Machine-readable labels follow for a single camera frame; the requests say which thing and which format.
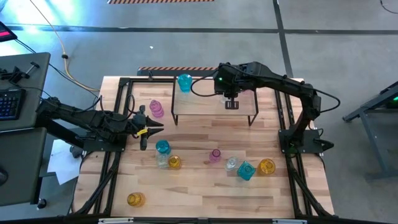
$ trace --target orange warning stripe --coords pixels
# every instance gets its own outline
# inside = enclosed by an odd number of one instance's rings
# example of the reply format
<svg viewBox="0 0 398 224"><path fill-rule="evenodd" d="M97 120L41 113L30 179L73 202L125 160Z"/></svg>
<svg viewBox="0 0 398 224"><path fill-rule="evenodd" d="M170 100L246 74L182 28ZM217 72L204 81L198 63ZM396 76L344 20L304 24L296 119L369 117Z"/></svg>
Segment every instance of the orange warning stripe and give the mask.
<svg viewBox="0 0 398 224"><path fill-rule="evenodd" d="M212 2L214 0L108 0L108 4L173 3L173 2Z"/></svg>
<svg viewBox="0 0 398 224"><path fill-rule="evenodd" d="M217 67L139 67L138 70L189 70L189 71L210 71Z"/></svg>

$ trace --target wooden table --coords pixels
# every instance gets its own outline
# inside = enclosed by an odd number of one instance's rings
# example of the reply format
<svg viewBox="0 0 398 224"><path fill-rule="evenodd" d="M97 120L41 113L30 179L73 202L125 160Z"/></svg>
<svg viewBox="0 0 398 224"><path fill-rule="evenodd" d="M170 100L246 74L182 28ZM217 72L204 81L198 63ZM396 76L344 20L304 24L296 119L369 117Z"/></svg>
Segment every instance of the wooden table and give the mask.
<svg viewBox="0 0 398 224"><path fill-rule="evenodd" d="M113 110L119 78L104 77L100 95L106 110ZM165 130L149 138L146 151L139 150L139 141L128 138L119 166L113 217L294 217L286 162L279 149L277 132L280 127L274 90L257 90L259 114L249 127L245 116L181 116L176 126L170 112L172 83L136 83L132 89L136 110L139 105L146 105L147 114L163 123ZM120 109L124 108L125 96L126 90ZM151 115L151 100L162 103L163 118L155 119ZM297 118L301 103L295 97L291 100ZM181 157L180 170L157 168L155 144L160 139L168 140L172 154ZM222 161L216 164L208 162L213 149L221 151ZM231 156L238 157L240 162L248 161L254 167L262 159L270 158L275 162L276 171L264 177L255 174L250 181L244 181L237 176L236 170L225 171L224 164ZM103 152L94 152L82 165L74 199L76 210L97 187L103 157ZM333 213L321 160L311 154L302 157L308 188L325 210ZM104 191L102 209L107 192L108 188ZM127 204L127 196L133 192L145 194L147 200L143 207L134 208ZM304 211L300 190L298 197Z"/></svg>

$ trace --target black keyboard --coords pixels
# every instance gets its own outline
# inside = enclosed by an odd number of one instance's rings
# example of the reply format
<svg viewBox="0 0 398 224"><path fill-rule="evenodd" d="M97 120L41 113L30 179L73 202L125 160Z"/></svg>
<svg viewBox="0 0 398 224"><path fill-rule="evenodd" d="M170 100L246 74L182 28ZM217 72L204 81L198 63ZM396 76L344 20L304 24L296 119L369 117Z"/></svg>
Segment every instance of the black keyboard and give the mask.
<svg viewBox="0 0 398 224"><path fill-rule="evenodd" d="M0 90L0 121L18 119L24 97L24 89Z"/></svg>

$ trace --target white paper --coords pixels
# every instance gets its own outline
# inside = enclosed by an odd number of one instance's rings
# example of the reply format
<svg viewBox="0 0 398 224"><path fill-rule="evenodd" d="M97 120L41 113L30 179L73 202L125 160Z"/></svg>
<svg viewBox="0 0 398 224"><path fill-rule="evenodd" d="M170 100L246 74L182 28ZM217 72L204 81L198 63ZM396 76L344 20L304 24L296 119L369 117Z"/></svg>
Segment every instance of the white paper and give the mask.
<svg viewBox="0 0 398 224"><path fill-rule="evenodd" d="M79 176L81 157L73 158L70 145L58 139L53 142L47 172L55 172L61 185Z"/></svg>

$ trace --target gray floor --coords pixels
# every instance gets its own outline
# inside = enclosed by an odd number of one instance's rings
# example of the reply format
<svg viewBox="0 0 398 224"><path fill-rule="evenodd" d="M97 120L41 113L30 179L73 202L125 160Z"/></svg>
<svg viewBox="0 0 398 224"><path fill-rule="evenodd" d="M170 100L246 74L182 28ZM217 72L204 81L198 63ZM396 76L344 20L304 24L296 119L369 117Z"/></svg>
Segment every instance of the gray floor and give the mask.
<svg viewBox="0 0 398 224"><path fill-rule="evenodd" d="M105 0L35 2L58 25L277 28L271 0L127 6L107 5ZM397 1L384 2L398 11ZM286 29L398 29L398 15L383 10L378 0L279 0L279 4ZM30 4L18 0L9 0L0 21L45 24ZM50 52L51 62L62 68L62 50L53 32L29 29L16 34L36 51ZM257 60L274 72L285 73L278 34L60 32L60 36L71 56L72 75L95 88L105 75L133 75L140 66L215 66L225 61ZM344 218L397 223L398 179L365 181L365 173L379 170L377 161L361 122L346 124L341 117L397 81L398 35L287 35L286 39L294 77L341 99L337 110L316 120L316 125L325 129L323 138L335 143L325 153L335 213ZM0 55L23 53L27 51L15 42L0 44ZM93 100L51 69L45 90L77 107ZM327 97L322 102L323 108L335 103ZM72 185L57 187L56 179L49 178L42 191L49 200L46 209L2 207L0 220L65 214Z"/></svg>

